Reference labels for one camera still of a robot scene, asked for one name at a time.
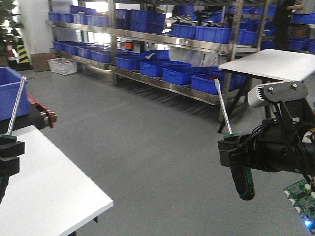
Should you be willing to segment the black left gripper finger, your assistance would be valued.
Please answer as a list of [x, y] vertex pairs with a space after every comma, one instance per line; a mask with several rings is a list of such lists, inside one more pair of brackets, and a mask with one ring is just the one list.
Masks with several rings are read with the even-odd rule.
[[20, 158], [1, 158], [0, 159], [0, 175], [12, 176], [20, 171]]

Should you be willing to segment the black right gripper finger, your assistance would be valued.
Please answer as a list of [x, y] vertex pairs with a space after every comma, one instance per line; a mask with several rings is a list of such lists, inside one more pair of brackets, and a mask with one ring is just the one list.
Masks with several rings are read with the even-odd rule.
[[25, 142], [22, 142], [22, 141], [2, 144], [0, 146], [1, 157], [17, 157], [24, 153], [25, 153]]

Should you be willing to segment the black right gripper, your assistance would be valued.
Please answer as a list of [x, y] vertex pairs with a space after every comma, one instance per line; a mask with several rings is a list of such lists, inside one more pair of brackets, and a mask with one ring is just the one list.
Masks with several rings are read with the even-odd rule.
[[250, 134], [219, 140], [220, 164], [242, 172], [307, 172], [307, 132], [303, 123], [295, 122], [294, 129], [286, 131], [277, 120], [265, 120]]

